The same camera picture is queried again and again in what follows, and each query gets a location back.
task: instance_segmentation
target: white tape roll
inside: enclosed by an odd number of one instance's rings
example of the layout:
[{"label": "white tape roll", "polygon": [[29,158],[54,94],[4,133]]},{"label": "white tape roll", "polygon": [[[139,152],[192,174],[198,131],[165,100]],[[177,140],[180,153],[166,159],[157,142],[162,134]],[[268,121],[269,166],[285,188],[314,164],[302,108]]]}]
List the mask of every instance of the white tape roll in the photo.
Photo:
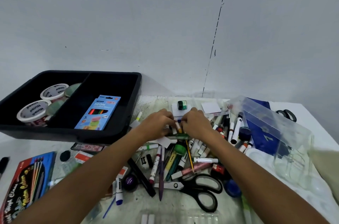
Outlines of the white tape roll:
[{"label": "white tape roll", "polygon": [[47,107],[51,104],[48,100],[38,100],[23,107],[17,114],[17,119],[26,125],[46,126],[48,115]]},{"label": "white tape roll", "polygon": [[68,88],[68,85],[64,83],[50,86],[41,92],[40,98],[42,100],[49,100],[51,102],[65,100],[66,97],[64,95],[64,91],[66,88]]}]

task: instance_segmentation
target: colored pencil box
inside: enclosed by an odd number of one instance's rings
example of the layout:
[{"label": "colored pencil box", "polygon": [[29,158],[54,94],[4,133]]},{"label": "colored pencil box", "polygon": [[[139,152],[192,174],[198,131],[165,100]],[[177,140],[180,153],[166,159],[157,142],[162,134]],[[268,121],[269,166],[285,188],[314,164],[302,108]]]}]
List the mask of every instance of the colored pencil box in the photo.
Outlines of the colored pencil box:
[{"label": "colored pencil box", "polygon": [[49,152],[19,162],[0,209],[0,224],[11,223],[48,191],[55,156],[56,152]]},{"label": "colored pencil box", "polygon": [[103,130],[119,100],[120,97],[100,95],[87,109],[75,129]]}]

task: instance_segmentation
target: black plastic tray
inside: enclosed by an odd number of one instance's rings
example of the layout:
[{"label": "black plastic tray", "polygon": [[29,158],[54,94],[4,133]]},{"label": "black plastic tray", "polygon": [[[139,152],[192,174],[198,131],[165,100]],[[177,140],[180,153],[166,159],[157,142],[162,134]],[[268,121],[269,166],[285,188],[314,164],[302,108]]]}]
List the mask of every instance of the black plastic tray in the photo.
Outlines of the black plastic tray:
[{"label": "black plastic tray", "polygon": [[[138,72],[44,71],[0,101],[0,131],[18,139],[112,144],[127,132],[141,86]],[[49,120],[47,127],[27,126],[16,118],[25,105],[40,99],[47,87],[80,83],[80,87]],[[121,99],[103,131],[74,129],[99,95]]]}]

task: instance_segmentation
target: purple pen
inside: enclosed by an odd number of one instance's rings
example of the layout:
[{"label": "purple pen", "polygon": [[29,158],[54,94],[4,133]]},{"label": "purple pen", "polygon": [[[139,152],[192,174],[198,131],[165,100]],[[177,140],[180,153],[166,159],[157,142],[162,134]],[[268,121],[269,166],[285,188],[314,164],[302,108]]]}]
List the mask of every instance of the purple pen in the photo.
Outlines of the purple pen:
[{"label": "purple pen", "polygon": [[161,146],[161,155],[159,161],[159,200],[162,199],[162,193],[164,192],[164,160],[165,160],[165,148]]}]

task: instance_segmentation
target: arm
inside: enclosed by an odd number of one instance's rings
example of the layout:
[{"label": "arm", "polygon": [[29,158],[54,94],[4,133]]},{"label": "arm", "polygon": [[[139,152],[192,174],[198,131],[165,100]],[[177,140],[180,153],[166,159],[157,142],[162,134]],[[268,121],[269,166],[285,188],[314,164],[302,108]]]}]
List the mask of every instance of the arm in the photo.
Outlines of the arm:
[{"label": "arm", "polygon": [[137,128],[85,162],[21,212],[13,223],[80,223],[131,155],[147,141],[167,134],[166,124],[175,126],[171,112],[163,109],[149,115]]},{"label": "arm", "polygon": [[223,139],[202,111],[193,108],[181,123],[191,137],[206,143],[219,158],[265,224],[328,224],[297,193]]}]

